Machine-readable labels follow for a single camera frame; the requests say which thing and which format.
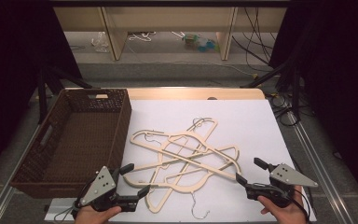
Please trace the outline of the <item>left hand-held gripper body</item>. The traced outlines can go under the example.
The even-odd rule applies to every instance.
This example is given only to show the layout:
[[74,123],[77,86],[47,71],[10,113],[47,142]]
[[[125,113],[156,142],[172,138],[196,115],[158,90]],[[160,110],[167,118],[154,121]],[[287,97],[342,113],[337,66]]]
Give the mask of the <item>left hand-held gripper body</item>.
[[97,212],[106,211],[115,206],[119,206],[122,212],[134,212],[140,199],[137,198],[137,194],[120,196],[117,193],[118,177],[121,175],[119,169],[111,170],[103,166],[80,191],[73,203],[71,215],[76,216],[78,211],[85,206],[91,206]]

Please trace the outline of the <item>white table mat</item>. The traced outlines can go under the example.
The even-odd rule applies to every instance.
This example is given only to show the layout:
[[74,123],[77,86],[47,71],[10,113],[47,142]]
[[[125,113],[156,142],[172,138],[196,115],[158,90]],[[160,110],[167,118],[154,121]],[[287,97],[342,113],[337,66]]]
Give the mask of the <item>white table mat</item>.
[[[135,167],[156,161],[157,153],[132,144],[130,138],[134,133],[141,130],[179,133],[199,118],[218,122],[207,139],[208,144],[239,148],[240,175],[251,183],[269,183],[269,172],[255,165],[254,158],[271,164],[293,163],[265,100],[134,100],[131,106],[131,124],[122,161]],[[119,193],[133,194],[138,190],[129,186],[124,176],[119,179]],[[173,192],[157,214],[147,209],[144,197],[135,212],[121,213],[111,221],[113,224],[267,224],[274,220],[271,215],[261,215],[261,204],[247,198],[245,188],[236,178],[230,181],[214,175],[196,192],[196,198],[197,214],[210,210],[203,220],[192,217],[189,194]]]

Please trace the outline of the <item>person's left hand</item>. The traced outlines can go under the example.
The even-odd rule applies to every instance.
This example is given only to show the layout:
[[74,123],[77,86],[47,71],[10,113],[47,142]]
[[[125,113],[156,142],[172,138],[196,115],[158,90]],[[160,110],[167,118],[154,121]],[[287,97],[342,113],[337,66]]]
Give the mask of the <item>person's left hand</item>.
[[86,206],[78,211],[75,224],[107,224],[110,218],[120,212],[121,208],[119,206],[111,207],[102,212],[97,212],[91,206]]

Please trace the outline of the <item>black curtain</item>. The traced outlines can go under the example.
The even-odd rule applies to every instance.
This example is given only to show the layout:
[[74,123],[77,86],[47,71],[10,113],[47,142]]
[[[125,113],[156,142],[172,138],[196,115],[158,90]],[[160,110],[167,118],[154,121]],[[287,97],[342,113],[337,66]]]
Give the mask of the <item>black curtain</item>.
[[0,0],[0,155],[46,66],[81,77],[53,6],[48,0]]
[[283,17],[270,65],[305,36],[298,70],[311,108],[358,183],[358,0],[294,0]]

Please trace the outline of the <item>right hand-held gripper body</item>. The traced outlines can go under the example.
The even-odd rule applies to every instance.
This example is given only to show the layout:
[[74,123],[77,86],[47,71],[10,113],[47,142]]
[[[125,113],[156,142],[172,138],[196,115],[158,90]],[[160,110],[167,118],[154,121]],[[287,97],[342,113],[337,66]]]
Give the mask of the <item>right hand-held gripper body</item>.
[[285,163],[271,165],[273,170],[268,171],[269,184],[247,182],[245,190],[249,200],[256,201],[258,196],[264,196],[280,208],[284,208],[291,203],[295,194],[295,186],[318,187],[317,182]]

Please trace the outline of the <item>black tripod stand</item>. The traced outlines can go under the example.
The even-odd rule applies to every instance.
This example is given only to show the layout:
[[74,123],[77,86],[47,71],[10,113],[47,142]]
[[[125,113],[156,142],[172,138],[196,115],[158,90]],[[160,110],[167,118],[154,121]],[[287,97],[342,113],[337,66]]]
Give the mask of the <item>black tripod stand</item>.
[[62,79],[66,79],[81,88],[92,89],[92,86],[81,78],[71,76],[58,67],[49,65],[42,67],[37,75],[39,123],[42,123],[48,114],[46,88],[49,88],[53,94],[59,94],[64,89]]
[[285,63],[282,63],[278,67],[274,68],[272,71],[267,72],[264,76],[254,80],[250,84],[243,85],[243,87],[255,88],[258,85],[277,75],[279,75],[280,77],[275,86],[276,90],[278,92],[287,92],[289,89],[292,90],[292,103],[290,104],[289,109],[292,111],[296,119],[295,123],[299,123],[301,121],[301,118],[299,116],[300,74],[295,62],[287,60]]

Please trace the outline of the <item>beige wooden shelf unit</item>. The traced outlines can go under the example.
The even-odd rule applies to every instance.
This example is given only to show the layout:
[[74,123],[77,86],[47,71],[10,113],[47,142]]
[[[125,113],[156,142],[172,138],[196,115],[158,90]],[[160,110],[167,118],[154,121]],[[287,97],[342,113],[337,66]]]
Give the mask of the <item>beige wooden shelf unit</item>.
[[214,32],[222,60],[231,36],[258,27],[280,31],[283,7],[55,7],[65,32],[104,32],[113,60],[121,57],[129,32]]

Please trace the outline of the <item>cream hangers group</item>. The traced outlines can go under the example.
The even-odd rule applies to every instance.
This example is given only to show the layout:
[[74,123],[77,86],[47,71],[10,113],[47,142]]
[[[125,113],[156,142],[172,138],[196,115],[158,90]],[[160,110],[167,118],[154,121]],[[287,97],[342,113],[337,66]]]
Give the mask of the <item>cream hangers group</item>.
[[[142,165],[138,165],[134,168],[133,171],[131,171],[129,174],[127,175],[124,175],[124,181],[129,185],[129,186],[132,186],[134,188],[142,188],[142,187],[145,187],[147,185],[150,185],[150,188],[152,187],[152,185],[150,184],[150,179],[152,177],[152,174],[154,173],[155,171],[155,168],[154,167],[150,167],[149,169],[145,169],[145,170],[137,170],[137,167],[139,166],[145,166],[145,165],[150,165],[150,164],[156,164],[158,162],[158,154],[157,154],[157,160],[154,161],[154,162],[150,162],[150,163],[147,163],[147,164],[142,164]],[[178,162],[176,164],[173,164],[170,166],[169,169],[167,170],[161,170],[159,173],[158,173],[158,177],[156,178],[156,181],[161,183],[162,180],[163,180],[163,177],[165,175],[170,175],[170,174],[173,174],[173,173],[176,173],[178,171],[181,170],[183,164],[181,162]],[[236,174],[237,172],[235,171],[235,168],[233,166],[230,166],[226,169],[226,172],[228,173],[232,173],[232,174]],[[195,182],[197,182],[198,180],[200,180],[200,178],[204,175],[204,172],[199,172],[198,174],[193,174],[193,175],[185,175],[181,181],[179,182],[179,185],[181,186],[188,186],[188,185],[191,185]],[[153,205],[157,205],[161,198],[163,197],[163,195],[166,193],[166,189],[151,189],[150,190],[150,201]],[[192,198],[192,195],[190,193],[181,193],[181,192],[177,192],[177,193],[180,193],[180,194],[189,194],[192,198],[192,205],[191,205],[191,215],[193,218],[195,219],[198,219],[198,220],[203,220],[205,219],[207,216],[210,215],[210,210],[206,210],[204,214],[197,214],[196,211],[195,211],[195,208],[196,208],[196,205],[197,205],[197,198],[196,198],[196,192],[195,192],[195,199],[196,199],[196,204],[195,206],[193,206],[193,198]]]

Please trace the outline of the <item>clear plastic bag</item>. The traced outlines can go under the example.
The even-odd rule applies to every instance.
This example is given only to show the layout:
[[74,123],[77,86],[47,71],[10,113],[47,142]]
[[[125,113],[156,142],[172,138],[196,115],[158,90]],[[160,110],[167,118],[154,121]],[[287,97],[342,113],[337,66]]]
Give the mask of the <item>clear plastic bag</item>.
[[109,52],[109,43],[105,32],[99,32],[90,41],[96,52],[107,53]]

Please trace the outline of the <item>colourful toy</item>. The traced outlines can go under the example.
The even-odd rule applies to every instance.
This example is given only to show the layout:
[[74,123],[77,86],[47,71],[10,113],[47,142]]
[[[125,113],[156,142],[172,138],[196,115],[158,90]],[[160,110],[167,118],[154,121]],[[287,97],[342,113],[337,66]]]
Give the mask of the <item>colourful toy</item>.
[[219,46],[212,39],[200,35],[187,34],[182,37],[182,40],[186,46],[196,49],[199,52],[206,52],[208,50],[218,52],[220,50]]

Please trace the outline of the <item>person's right hand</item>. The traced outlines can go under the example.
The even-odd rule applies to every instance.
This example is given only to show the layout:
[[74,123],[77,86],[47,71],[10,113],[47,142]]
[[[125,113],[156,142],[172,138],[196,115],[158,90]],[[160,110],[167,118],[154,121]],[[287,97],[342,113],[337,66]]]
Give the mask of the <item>person's right hand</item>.
[[270,199],[264,196],[258,196],[257,200],[264,205],[260,211],[262,215],[271,213],[279,224],[308,224],[307,217],[303,212],[302,187],[295,186],[295,194],[293,199],[298,203],[291,203],[284,208],[280,208]]

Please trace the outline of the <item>metal floor rail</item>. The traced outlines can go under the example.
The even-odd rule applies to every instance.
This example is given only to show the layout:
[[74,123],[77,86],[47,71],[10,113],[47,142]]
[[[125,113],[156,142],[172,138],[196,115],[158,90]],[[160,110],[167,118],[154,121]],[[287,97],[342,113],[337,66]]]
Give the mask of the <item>metal floor rail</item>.
[[332,209],[337,217],[338,223],[354,224],[347,205],[344,203],[344,200],[339,195],[331,176],[327,172],[327,169],[323,165],[323,162],[318,155],[314,145],[310,141],[310,138],[306,133],[304,126],[292,112],[289,112],[287,116],[294,123],[296,135],[299,138],[299,141],[305,150],[305,154],[309,158],[310,164],[319,180],[319,186],[324,190],[324,194],[326,195],[326,198],[332,206]]
[[0,156],[0,220],[15,192],[15,189],[10,186],[10,181],[20,167],[26,150],[31,145],[38,130],[38,125],[31,128],[19,128]]

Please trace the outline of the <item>brown wicker basket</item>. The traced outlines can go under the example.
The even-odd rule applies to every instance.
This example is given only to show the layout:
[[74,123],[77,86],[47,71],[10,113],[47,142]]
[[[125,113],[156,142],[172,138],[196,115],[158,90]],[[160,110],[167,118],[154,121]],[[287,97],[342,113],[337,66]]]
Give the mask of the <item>brown wicker basket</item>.
[[130,119],[125,89],[61,91],[10,186],[36,199],[74,198],[103,166],[121,166]]

